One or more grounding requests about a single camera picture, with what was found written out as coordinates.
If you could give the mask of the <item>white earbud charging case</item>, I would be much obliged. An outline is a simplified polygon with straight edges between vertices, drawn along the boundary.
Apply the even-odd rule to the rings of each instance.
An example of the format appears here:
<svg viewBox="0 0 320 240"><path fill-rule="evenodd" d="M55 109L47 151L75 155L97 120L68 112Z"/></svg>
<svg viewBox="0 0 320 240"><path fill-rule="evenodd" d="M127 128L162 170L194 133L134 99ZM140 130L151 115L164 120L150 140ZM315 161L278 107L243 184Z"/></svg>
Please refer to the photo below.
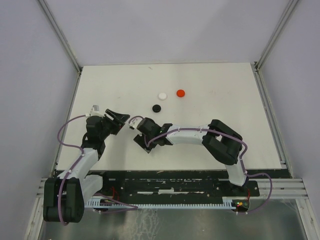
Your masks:
<svg viewBox="0 0 320 240"><path fill-rule="evenodd" d="M161 100L161 101L166 100L167 97L168 97L168 95L165 92L161 92L161 93L158 94L158 99Z"/></svg>

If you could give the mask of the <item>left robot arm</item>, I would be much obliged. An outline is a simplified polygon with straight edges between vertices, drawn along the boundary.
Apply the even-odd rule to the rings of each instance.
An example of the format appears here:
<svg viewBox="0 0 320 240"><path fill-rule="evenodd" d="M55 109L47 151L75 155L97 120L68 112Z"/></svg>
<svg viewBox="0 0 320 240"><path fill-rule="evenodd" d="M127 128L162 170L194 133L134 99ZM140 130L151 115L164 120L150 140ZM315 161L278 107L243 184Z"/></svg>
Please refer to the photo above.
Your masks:
<svg viewBox="0 0 320 240"><path fill-rule="evenodd" d="M117 135L130 115L110 109L100 113L99 107L94 105L90 113L74 117L75 120L79 118L85 119L86 128L80 146L64 143L57 134L62 146L77 149L78 154L67 169L44 183L43 219L46 222L59 222L64 226L78 223L84 215L85 203L95 193L106 195L111 189L108 180L89 171L102 157L106 138Z"/></svg>

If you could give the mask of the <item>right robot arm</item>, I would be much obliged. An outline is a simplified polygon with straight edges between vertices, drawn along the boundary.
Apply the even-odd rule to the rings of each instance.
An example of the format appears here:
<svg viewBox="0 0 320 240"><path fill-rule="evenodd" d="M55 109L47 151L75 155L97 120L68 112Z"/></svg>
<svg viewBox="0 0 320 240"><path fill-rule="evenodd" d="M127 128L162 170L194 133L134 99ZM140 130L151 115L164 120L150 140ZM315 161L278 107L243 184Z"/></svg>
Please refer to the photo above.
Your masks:
<svg viewBox="0 0 320 240"><path fill-rule="evenodd" d="M210 124L196 127L172 123L160 126L151 118L134 116L128 125L130 129L139 131L133 140L147 153L156 146L189 144L205 147L215 160L225 165L231 193L240 196L247 191L248 177L243 155L248 146L240 134L222 121L213 119Z"/></svg>

